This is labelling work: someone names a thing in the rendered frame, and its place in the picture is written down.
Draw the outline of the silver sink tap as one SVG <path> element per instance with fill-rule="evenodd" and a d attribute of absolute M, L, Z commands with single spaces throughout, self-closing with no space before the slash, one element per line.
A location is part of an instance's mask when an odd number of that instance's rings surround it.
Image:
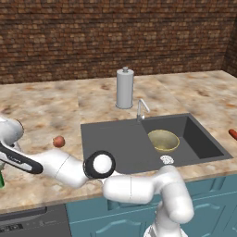
<path fill-rule="evenodd" d="M 140 122 L 144 119 L 144 113 L 142 112 L 142 107 L 145 108 L 147 113 L 150 113 L 150 108 L 146 104 L 146 102 L 140 98 L 138 100 L 138 107 L 137 107 L 137 121 Z"/>

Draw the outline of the dark grey sink basin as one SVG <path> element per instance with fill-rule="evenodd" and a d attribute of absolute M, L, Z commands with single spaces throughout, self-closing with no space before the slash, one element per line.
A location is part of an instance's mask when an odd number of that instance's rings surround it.
<path fill-rule="evenodd" d="M 83 156 L 105 150 L 116 160 L 116 172 L 134 174 L 160 169 L 164 163 L 148 133 L 165 130 L 174 133 L 180 144 L 169 155 L 175 167 L 230 159 L 220 143 L 189 113 L 161 117 L 125 119 L 81 125 Z"/>

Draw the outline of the yellow bowl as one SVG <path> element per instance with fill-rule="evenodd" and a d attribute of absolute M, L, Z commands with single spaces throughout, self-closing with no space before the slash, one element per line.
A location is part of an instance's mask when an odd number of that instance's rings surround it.
<path fill-rule="evenodd" d="M 173 152 L 180 145 L 180 139 L 171 131 L 153 130 L 148 133 L 148 137 L 160 153 Z"/>

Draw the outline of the white sink drain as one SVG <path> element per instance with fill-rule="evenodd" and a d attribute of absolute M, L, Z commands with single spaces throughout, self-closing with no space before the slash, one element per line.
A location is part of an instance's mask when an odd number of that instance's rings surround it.
<path fill-rule="evenodd" d="M 174 159 L 171 156 L 163 155 L 160 159 L 165 165 L 174 163 Z"/>

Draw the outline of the reddish brown onion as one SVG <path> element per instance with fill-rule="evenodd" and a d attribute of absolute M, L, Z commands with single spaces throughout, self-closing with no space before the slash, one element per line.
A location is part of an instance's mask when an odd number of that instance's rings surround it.
<path fill-rule="evenodd" d="M 59 135 L 53 139 L 53 146 L 61 148 L 66 144 L 66 141 L 63 136 Z"/>

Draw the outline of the grey paper towel holder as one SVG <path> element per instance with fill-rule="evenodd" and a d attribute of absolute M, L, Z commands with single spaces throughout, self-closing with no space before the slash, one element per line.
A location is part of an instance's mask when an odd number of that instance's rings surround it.
<path fill-rule="evenodd" d="M 133 106 L 133 78 L 134 71 L 128 67 L 117 70 L 117 102 L 120 109 L 129 109 Z"/>

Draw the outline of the teal cupboard door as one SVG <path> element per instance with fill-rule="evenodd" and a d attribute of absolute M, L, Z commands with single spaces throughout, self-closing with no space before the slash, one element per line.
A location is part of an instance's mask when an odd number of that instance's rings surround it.
<path fill-rule="evenodd" d="M 133 205 L 103 197 L 66 204 L 72 237 L 143 237 L 155 203 Z"/>
<path fill-rule="evenodd" d="M 187 182 L 194 217 L 181 227 L 189 237 L 237 237 L 237 174 Z"/>

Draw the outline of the black dishwasher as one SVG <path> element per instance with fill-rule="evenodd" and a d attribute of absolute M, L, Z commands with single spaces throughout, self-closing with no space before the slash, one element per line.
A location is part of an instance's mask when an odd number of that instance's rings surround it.
<path fill-rule="evenodd" d="M 42 215 L 0 221 L 0 237 L 71 237 L 66 206 L 47 206 Z"/>

